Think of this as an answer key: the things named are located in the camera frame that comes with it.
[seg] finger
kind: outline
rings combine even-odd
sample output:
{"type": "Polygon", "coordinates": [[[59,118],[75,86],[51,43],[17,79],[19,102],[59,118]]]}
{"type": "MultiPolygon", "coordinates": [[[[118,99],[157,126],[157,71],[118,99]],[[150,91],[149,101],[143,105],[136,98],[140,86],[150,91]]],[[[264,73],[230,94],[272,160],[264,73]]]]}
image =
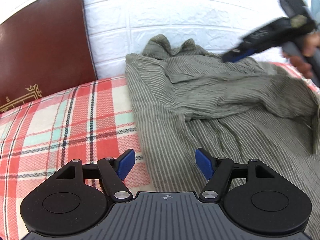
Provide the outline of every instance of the finger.
{"type": "Polygon", "coordinates": [[[316,47],[320,46],[320,33],[307,35],[304,40],[303,55],[306,57],[313,56],[316,47]]]}
{"type": "Polygon", "coordinates": [[[310,76],[312,76],[311,65],[309,63],[305,63],[300,57],[292,56],[290,58],[290,62],[306,78],[310,78],[310,76]]]}
{"type": "Polygon", "coordinates": [[[295,67],[299,67],[300,65],[303,65],[304,64],[304,61],[302,60],[301,57],[299,56],[291,56],[290,58],[290,62],[293,66],[295,67]]]}
{"type": "Polygon", "coordinates": [[[308,71],[308,72],[304,73],[303,76],[304,76],[305,78],[309,79],[309,78],[312,78],[312,77],[313,77],[313,74],[312,74],[311,71],[308,71]]]}
{"type": "Polygon", "coordinates": [[[283,56],[284,58],[289,58],[289,57],[290,57],[289,54],[286,54],[285,52],[282,52],[282,56],[283,56]]]}
{"type": "Polygon", "coordinates": [[[306,73],[311,71],[311,65],[308,63],[303,63],[302,65],[299,65],[296,67],[300,73],[305,75],[306,73]]]}

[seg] white brick wall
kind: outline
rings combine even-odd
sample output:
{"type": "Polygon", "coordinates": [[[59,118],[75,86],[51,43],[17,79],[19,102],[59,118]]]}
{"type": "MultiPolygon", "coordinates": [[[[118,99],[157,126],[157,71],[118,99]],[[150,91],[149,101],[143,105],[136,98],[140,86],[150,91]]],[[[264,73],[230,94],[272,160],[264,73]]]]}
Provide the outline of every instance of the white brick wall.
{"type": "MultiPolygon", "coordinates": [[[[0,0],[0,23],[33,1],[0,0]]],[[[140,53],[159,33],[173,47],[193,38],[209,51],[223,52],[236,45],[239,36],[284,16],[277,0],[84,0],[84,4],[99,79],[123,74],[125,55],[140,53]]],[[[279,49],[255,57],[283,61],[279,49]]]]}

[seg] brown leather cushion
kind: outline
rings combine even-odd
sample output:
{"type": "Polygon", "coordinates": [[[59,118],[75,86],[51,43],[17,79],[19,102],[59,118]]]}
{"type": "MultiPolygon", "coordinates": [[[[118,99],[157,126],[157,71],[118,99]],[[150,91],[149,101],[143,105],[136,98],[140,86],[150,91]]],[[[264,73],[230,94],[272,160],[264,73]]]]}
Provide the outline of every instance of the brown leather cushion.
{"type": "Polygon", "coordinates": [[[83,0],[37,0],[0,25],[0,113],[94,80],[83,0]]]}

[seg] pink checkered cloth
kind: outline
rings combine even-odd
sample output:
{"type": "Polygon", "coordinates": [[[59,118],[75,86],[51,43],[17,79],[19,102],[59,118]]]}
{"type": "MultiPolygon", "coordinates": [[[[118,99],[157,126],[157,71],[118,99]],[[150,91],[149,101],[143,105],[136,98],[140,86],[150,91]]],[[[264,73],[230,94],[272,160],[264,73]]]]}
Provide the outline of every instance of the pink checkered cloth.
{"type": "MultiPolygon", "coordinates": [[[[294,67],[275,63],[301,78],[294,67]]],[[[308,86],[319,93],[309,80],[308,86]]],[[[154,191],[140,152],[124,76],[56,93],[0,115],[0,237],[19,240],[27,233],[22,199],[72,159],[95,163],[126,149],[136,163],[125,179],[135,195],[154,191]]],[[[99,188],[96,181],[87,181],[99,188]]]]}

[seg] green striped cloth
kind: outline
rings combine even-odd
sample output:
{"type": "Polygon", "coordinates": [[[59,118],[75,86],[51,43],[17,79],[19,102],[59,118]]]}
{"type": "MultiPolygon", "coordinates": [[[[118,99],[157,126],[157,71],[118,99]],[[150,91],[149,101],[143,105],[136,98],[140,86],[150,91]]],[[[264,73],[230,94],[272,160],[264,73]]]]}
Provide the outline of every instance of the green striped cloth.
{"type": "Polygon", "coordinates": [[[305,82],[250,57],[222,63],[192,39],[172,49],[163,35],[126,63],[141,151],[157,191],[200,192],[206,180],[195,162],[198,147],[237,163],[260,159],[311,198],[306,233],[320,239],[319,99],[305,82]]]}

